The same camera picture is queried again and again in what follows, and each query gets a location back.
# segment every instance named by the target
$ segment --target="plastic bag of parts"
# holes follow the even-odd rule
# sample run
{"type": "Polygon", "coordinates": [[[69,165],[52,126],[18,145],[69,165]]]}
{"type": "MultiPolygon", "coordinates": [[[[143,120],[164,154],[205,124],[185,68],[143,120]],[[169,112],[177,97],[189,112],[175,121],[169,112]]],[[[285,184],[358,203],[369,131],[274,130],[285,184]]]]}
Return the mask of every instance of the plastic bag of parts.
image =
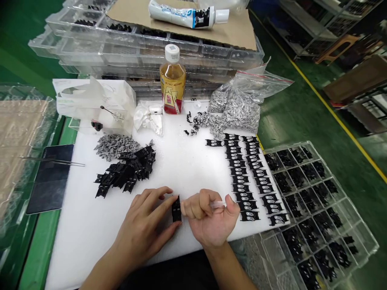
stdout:
{"type": "Polygon", "coordinates": [[[240,14],[246,9],[250,0],[195,0],[195,2],[200,9],[214,6],[215,10],[229,9],[230,12],[240,14]]]}

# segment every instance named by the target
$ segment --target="yellow floor line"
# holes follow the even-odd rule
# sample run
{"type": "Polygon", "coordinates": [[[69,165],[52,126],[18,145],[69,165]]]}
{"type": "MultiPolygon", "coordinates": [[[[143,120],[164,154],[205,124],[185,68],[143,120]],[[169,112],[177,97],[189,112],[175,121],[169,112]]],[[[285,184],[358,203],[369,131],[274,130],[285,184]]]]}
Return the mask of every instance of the yellow floor line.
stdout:
{"type": "Polygon", "coordinates": [[[368,155],[368,153],[364,150],[364,148],[360,145],[360,143],[356,140],[354,135],[349,131],[349,129],[344,125],[344,123],[339,119],[339,117],[336,115],[336,113],[332,110],[332,108],[328,105],[328,103],[324,100],[324,98],[319,94],[319,92],[315,89],[315,87],[311,84],[311,82],[308,80],[308,78],[303,74],[303,72],[300,70],[300,68],[295,64],[295,62],[288,56],[286,51],[282,48],[281,44],[278,43],[278,41],[274,38],[274,36],[271,35],[271,33],[267,30],[267,28],[263,25],[262,21],[258,18],[258,16],[249,9],[250,12],[253,14],[253,16],[258,20],[258,22],[262,25],[262,27],[265,29],[265,31],[270,35],[270,37],[274,40],[274,42],[278,45],[280,50],[286,55],[290,63],[294,66],[294,68],[298,71],[298,73],[302,76],[302,78],[306,81],[306,83],[310,86],[312,91],[318,96],[320,101],[324,104],[324,106],[328,109],[328,111],[332,114],[332,116],[336,119],[336,121],[339,123],[339,125],[343,128],[343,130],[347,133],[347,135],[351,138],[353,143],[357,146],[357,148],[360,150],[360,152],[364,155],[364,157],[368,160],[368,162],[372,165],[372,167],[376,170],[376,172],[380,175],[380,177],[384,180],[385,183],[387,183],[387,177],[384,175],[384,173],[380,170],[380,168],[376,165],[376,163],[372,160],[372,158],[368,155]]]}

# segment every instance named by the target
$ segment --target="bottle label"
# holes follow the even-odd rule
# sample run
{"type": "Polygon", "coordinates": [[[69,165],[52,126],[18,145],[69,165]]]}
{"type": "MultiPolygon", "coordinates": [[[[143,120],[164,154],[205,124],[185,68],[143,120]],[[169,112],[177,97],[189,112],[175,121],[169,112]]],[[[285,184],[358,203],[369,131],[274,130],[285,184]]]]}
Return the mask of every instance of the bottle label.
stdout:
{"type": "Polygon", "coordinates": [[[185,74],[179,79],[160,75],[162,102],[168,114],[180,114],[185,92],[185,74]]]}

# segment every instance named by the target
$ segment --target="left hand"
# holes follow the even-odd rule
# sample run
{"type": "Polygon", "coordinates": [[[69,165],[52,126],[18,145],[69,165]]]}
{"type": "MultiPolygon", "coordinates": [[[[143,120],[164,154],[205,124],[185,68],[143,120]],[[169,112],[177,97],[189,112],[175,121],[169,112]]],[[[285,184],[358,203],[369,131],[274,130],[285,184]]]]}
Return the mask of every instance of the left hand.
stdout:
{"type": "Polygon", "coordinates": [[[126,269],[127,273],[157,254],[181,225],[181,222],[174,222],[160,235],[156,233],[157,225],[178,196],[169,197],[155,210],[154,205],[158,199],[164,199],[164,194],[172,192],[172,189],[164,186],[146,189],[134,198],[117,238],[109,250],[113,259],[119,262],[119,267],[126,269]]]}

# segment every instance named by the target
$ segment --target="hand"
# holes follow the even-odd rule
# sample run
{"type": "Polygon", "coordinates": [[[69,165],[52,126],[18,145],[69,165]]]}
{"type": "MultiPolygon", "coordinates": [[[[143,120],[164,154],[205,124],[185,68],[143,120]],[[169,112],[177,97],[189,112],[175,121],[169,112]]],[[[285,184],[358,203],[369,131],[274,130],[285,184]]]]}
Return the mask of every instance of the hand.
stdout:
{"type": "Polygon", "coordinates": [[[188,217],[193,236],[202,244],[204,249],[222,246],[233,231],[237,222],[240,208],[230,195],[226,198],[226,208],[212,211],[212,201],[222,201],[219,193],[202,189],[190,198],[181,202],[181,213],[188,217]]]}
{"type": "Polygon", "coordinates": [[[174,222],[160,235],[156,233],[157,225],[177,200],[177,196],[169,197],[155,210],[154,205],[158,199],[164,199],[165,193],[172,192],[172,189],[164,186],[146,189],[134,198],[109,250],[112,259],[115,259],[127,274],[157,254],[181,225],[181,222],[174,222]]]}

